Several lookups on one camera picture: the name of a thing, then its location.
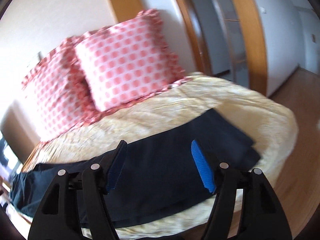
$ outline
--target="bed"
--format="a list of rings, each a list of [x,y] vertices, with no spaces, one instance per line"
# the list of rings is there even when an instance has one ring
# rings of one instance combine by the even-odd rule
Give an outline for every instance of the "bed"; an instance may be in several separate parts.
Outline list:
[[[192,73],[190,81],[101,121],[62,134],[43,148],[35,148],[23,166],[37,163],[69,163],[90,159],[114,149],[119,140],[128,143],[182,125],[210,108],[255,140],[261,155],[256,167],[274,186],[285,160],[292,152],[298,127],[293,113],[263,95],[220,78]],[[121,239],[173,235],[207,222],[214,198],[192,208],[144,225],[118,228]],[[235,212],[241,209],[237,192]],[[88,229],[83,229],[90,236]]]

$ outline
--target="pillowcase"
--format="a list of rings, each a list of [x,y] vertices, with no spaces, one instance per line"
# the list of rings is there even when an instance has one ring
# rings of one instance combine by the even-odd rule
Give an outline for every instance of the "pillowcase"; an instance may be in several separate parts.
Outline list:
[[[161,34],[157,10],[99,30],[76,46],[99,111],[148,98],[184,81],[178,56]]]
[[[65,39],[22,81],[28,103],[36,106],[42,142],[101,118],[74,50],[83,39],[84,36]]]

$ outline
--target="folded navy fabric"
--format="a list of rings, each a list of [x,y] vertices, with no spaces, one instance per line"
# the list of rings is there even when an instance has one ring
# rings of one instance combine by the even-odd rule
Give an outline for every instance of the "folded navy fabric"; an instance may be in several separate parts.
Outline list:
[[[184,125],[129,143],[117,186],[104,197],[115,228],[152,222],[212,196],[204,188],[191,155],[194,139],[204,151],[233,168],[247,171],[260,159],[252,148],[253,140],[214,109]],[[60,169],[69,173],[83,171],[111,152],[78,163],[40,163],[33,171],[18,174],[10,192],[12,204],[23,214],[33,217]],[[77,200],[81,226],[87,228],[82,191],[78,191]]]

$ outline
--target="wooden floor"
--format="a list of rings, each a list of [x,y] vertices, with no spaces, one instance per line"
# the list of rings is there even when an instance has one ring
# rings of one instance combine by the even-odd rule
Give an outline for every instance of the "wooden floor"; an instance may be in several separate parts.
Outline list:
[[[301,185],[300,190],[305,194],[305,199],[301,199],[300,203],[297,203],[297,208],[300,208],[300,215],[304,222],[301,225],[294,225],[298,227],[298,230],[293,232],[293,235],[296,236],[302,230],[296,239],[319,239],[319,197],[312,193],[313,191],[318,192],[320,184],[318,158],[320,155],[320,127],[317,125],[320,120],[320,77],[306,70],[298,69],[271,99],[291,109],[299,126],[297,144],[285,164],[284,171],[288,170],[288,167],[296,165],[294,163],[295,156],[306,156],[305,161],[302,159],[301,164],[296,166],[299,176],[292,174],[293,181],[304,182],[299,184]],[[282,186],[277,184],[276,192]]]
[[[320,203],[320,77],[298,68],[271,99],[291,109],[299,126],[296,147],[284,165],[275,192],[293,237],[319,239],[320,209],[315,211]],[[204,228],[200,225],[180,235],[186,240],[198,240]]]

